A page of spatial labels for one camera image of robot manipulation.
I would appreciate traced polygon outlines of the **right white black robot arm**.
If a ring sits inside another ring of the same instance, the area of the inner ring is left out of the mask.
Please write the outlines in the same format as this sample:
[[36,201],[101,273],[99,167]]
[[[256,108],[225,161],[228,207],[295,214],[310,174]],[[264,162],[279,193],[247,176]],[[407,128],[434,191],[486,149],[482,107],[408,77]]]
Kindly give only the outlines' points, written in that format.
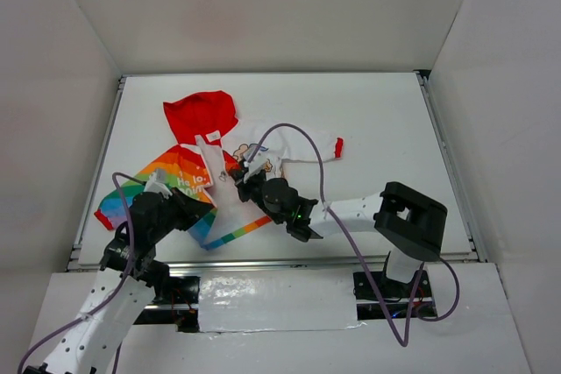
[[323,204],[300,196],[283,178],[268,179],[263,167],[243,162],[229,175],[242,202],[253,202],[301,242],[343,229],[381,234],[393,245],[381,275],[382,288],[391,296],[411,287],[422,263],[441,257],[447,207],[400,182],[388,182],[379,194]]

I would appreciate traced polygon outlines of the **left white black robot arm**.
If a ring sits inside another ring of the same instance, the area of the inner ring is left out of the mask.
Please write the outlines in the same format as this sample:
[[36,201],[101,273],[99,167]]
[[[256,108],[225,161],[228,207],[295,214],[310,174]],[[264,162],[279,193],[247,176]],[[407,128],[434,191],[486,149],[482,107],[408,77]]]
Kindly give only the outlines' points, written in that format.
[[134,322],[151,302],[172,292],[168,265],[156,260],[156,245],[174,230],[187,231],[213,205],[170,193],[138,194],[106,246],[100,269],[75,319],[32,345],[19,373],[104,373]]

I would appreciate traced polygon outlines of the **rainbow hooded kids jacket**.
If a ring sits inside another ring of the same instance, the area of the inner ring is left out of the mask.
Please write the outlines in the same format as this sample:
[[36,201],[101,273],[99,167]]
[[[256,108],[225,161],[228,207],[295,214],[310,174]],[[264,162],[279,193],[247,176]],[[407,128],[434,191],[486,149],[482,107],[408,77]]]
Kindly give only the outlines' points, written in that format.
[[163,105],[171,132],[177,141],[158,158],[127,181],[120,199],[117,192],[99,203],[95,218],[107,230],[124,222],[124,205],[143,191],[142,182],[156,171],[166,173],[167,188],[176,187],[185,195],[214,204],[204,222],[189,231],[199,246],[212,251],[271,222],[256,205],[243,203],[229,175],[230,170],[259,148],[266,159],[267,178],[283,176],[284,163],[338,159],[344,140],[326,131],[310,128],[305,133],[278,127],[275,122],[240,119],[232,97],[224,91],[199,92]]

